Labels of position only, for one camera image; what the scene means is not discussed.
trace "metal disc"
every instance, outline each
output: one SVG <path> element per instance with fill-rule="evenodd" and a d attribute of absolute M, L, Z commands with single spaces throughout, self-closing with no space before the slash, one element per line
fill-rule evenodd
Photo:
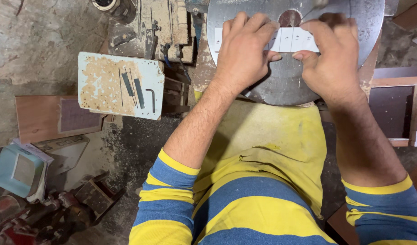
<path fill-rule="evenodd" d="M 277 21 L 286 10 L 296 10 L 304 21 L 318 18 L 323 13 L 346 13 L 358 24 L 360 45 L 358 65 L 364 63 L 378 39 L 384 18 L 385 0 L 330 0 L 321 10 L 312 10 L 313 0 L 210 0 L 207 13 L 207 38 L 211 56 L 217 64 L 215 50 L 215 28 L 233 19 L 237 12 L 245 11 L 249 16 L 257 12 L 267 13 Z M 282 60 L 271 62 L 269 73 L 242 94 L 259 103 L 269 105 L 300 105 L 319 96 L 311 91 L 302 79 L 302 62 L 292 58 L 292 53 L 282 53 Z"/>

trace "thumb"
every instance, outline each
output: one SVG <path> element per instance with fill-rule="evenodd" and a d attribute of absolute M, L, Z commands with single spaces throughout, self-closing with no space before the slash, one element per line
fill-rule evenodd
<path fill-rule="evenodd" d="M 266 62 L 279 61 L 282 58 L 281 54 L 276 51 L 264 50 L 263 54 L 266 56 Z"/>
<path fill-rule="evenodd" d="M 304 70 L 315 68 L 319 58 L 319 56 L 317 56 L 316 53 L 308 50 L 301 50 L 296 53 L 293 53 L 292 57 L 294 59 L 302 61 L 302 63 L 304 64 Z"/>

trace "spool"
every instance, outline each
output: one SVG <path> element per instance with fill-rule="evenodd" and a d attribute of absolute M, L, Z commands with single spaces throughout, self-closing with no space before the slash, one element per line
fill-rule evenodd
<path fill-rule="evenodd" d="M 97 9 L 124 25 L 130 24 L 136 16 L 136 7 L 131 0 L 113 0 L 109 5 L 103 0 L 93 0 L 92 3 Z"/>

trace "metal strip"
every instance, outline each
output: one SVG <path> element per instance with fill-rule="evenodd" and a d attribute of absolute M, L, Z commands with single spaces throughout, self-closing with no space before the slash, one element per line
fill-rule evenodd
<path fill-rule="evenodd" d="M 145 108 L 145 101 L 143 99 L 142 86 L 140 86 L 140 80 L 138 78 L 135 78 L 134 79 L 134 84 L 136 86 L 136 92 L 137 92 L 137 97 L 139 98 L 140 108 L 144 109 Z"/>

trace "fingernail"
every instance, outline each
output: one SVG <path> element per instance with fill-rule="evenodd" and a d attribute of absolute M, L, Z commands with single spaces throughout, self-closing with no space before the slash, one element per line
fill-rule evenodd
<path fill-rule="evenodd" d="M 272 56 L 271 61 L 279 61 L 281 58 L 282 58 L 281 54 L 276 54 L 276 55 Z"/>
<path fill-rule="evenodd" d="M 304 56 L 301 53 L 296 52 L 296 53 L 292 54 L 292 57 L 294 59 L 297 59 L 297 60 L 301 61 Z"/>

